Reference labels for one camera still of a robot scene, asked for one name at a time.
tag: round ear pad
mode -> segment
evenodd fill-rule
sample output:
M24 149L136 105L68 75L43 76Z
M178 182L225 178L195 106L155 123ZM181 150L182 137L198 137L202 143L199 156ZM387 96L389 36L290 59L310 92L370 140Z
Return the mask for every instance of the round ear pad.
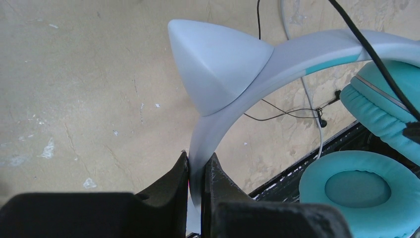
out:
M321 157L303 172L301 203L337 208L355 238L408 238L420 225L420 180L397 161L367 151Z
M420 110L420 68L384 60L397 85ZM420 166L420 145L402 135L407 122L417 121L388 86L373 62L367 63L340 94L343 105L373 134Z

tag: gray trim on ear cup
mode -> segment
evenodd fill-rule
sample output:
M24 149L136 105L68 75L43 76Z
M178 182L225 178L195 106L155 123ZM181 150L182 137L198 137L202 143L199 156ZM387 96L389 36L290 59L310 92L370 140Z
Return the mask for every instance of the gray trim on ear cup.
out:
M358 80L360 80L362 83L364 83L367 87L371 88L372 90L374 90L375 92L379 93L380 95L382 95L384 98L388 99L389 101L393 102L395 105L397 105L398 107L404 109L405 111L407 111L408 113L410 113L410 111L406 108L406 106L404 106L404 104L402 104L400 101L398 101L397 99L393 98L391 95L385 93L384 91L380 90L379 88L377 88L375 85L371 84L370 82L368 82L366 79L364 79L363 77L361 77L360 75L356 74L356 78Z

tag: gray cord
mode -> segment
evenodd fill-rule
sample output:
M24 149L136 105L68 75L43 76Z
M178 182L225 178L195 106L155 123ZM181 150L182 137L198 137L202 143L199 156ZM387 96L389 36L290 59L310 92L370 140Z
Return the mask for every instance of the gray cord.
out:
M287 38L287 40L290 40L291 37L290 37L290 33L289 33L289 26L286 22L286 16L284 14L284 0L279 0L278 8L279 8L280 16L281 16L281 21L283 23L284 32L286 33L286 38ZM308 86L306 85L306 81L304 80L303 77L301 77L301 82L303 84L303 88L305 89L306 97L308 98L308 101L309 101L309 106L312 109L312 114L315 118L314 120L315 120L315 122L318 126L318 129L319 129L320 143L319 143L318 156L316 158L316 159L319 159L321 157L322 144L323 144L323 134L322 134L321 124L319 123L319 119L318 119L318 116L315 112L315 109L314 109L314 106L313 106L313 103L312 103L312 99L311 99L311 96L310 96L310 93L309 93Z

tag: teal ear cushion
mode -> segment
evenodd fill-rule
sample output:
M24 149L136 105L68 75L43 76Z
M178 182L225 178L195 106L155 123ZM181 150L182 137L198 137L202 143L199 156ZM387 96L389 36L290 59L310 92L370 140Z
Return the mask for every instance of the teal ear cushion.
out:
M407 98L420 109L420 68L392 60L384 60L384 64ZM398 100L373 62L367 63L358 75ZM409 112L356 77L342 90L340 99L362 125L420 166L420 145L402 135L405 123L416 121Z
M343 206L328 197L327 183L347 171L366 171L381 177L389 186L390 195L380 205L364 208ZM335 185L334 193L352 194L361 201L364 192L348 185ZM420 180L406 167L383 155L366 151L340 151L321 157L308 166L299 184L300 202L331 205L346 218L355 238L406 238L420 225Z
M352 85L347 85L341 91L340 99L362 125L420 166L420 145L403 136L403 130L406 128L404 122L373 104Z

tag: floor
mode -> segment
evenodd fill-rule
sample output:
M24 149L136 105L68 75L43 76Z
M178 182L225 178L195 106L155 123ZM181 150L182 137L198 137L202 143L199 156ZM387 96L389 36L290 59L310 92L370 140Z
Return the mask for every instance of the floor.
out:
M174 18L258 35L256 0L1 0L0 204L29 191L137 192L188 150L198 113L172 58ZM342 0L355 23L419 40L420 1ZM325 0L286 0L293 37L344 22ZM286 40L277 0L261 1L262 39ZM316 106L334 98L361 64L306 78ZM284 110L308 107L299 81L268 96ZM277 112L258 103L248 112ZM329 138L354 118L324 109ZM240 118L217 149L246 192L319 145L312 119Z

